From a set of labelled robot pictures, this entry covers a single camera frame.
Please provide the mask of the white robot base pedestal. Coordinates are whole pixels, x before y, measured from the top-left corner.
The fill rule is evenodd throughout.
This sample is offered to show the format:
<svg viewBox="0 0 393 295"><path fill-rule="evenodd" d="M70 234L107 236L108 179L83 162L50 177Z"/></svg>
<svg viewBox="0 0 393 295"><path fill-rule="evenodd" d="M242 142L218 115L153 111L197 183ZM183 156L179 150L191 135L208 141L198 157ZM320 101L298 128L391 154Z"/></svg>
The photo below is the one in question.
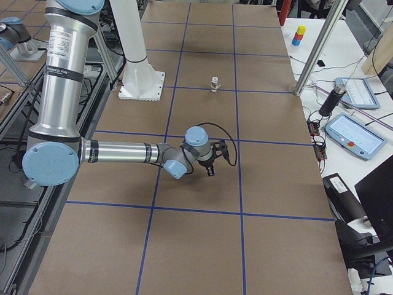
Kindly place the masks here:
<svg viewBox="0 0 393 295"><path fill-rule="evenodd" d="M119 98L159 101L165 73L149 63L137 2L118 0L110 4L126 61Z"/></svg>

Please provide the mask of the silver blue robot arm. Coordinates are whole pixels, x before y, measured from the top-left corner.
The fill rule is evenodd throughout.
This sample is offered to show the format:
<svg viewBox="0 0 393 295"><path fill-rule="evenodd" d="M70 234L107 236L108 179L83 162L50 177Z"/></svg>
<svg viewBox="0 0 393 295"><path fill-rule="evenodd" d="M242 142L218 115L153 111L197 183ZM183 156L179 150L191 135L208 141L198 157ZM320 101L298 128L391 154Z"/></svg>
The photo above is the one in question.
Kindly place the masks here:
<svg viewBox="0 0 393 295"><path fill-rule="evenodd" d="M47 60L37 122L29 129L21 166L26 178L40 186L68 182L82 163L147 163L165 169L173 178L192 174L196 163L213 176L214 162L230 158L225 141L212 142L204 124L189 128L179 147L166 143L123 143L86 139L83 127L93 127L105 100L101 86L85 88L88 46L94 39L105 63L107 81L122 78L120 98L158 101L165 73L150 65L136 1L112 1L111 11L123 49L123 63L114 69L101 34L99 16L104 1L47 1L50 23Z"/></svg>

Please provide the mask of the background blue robot arm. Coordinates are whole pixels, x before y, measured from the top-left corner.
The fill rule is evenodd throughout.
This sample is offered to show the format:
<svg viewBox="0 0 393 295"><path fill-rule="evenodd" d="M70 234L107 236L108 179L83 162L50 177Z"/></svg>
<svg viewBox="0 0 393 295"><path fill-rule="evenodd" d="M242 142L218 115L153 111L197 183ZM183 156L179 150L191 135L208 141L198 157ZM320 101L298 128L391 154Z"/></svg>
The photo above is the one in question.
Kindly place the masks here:
<svg viewBox="0 0 393 295"><path fill-rule="evenodd" d="M46 51L46 43L35 40L18 17L1 19L1 45L15 61L37 62Z"/></svg>

